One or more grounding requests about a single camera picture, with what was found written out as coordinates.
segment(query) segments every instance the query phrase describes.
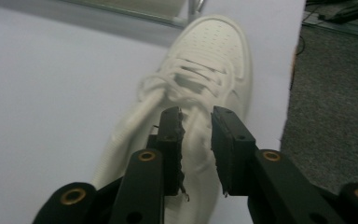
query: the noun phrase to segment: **table surface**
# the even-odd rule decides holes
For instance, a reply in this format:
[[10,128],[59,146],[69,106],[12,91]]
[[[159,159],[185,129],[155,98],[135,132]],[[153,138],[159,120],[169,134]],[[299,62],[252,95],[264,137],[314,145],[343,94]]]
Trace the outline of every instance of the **table surface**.
[[[210,0],[246,32],[254,67],[246,125],[279,149],[304,0]],[[59,187],[90,182],[109,134],[180,30],[55,0],[0,0],[0,224],[31,223]],[[244,197],[211,223],[252,223]]]

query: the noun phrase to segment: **carpeted floor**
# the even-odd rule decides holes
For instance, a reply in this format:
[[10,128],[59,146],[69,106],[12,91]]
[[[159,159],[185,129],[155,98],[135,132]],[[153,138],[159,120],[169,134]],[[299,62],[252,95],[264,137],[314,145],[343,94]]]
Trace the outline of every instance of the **carpeted floor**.
[[281,150],[311,183],[338,193],[358,182],[358,37],[311,27],[301,36]]

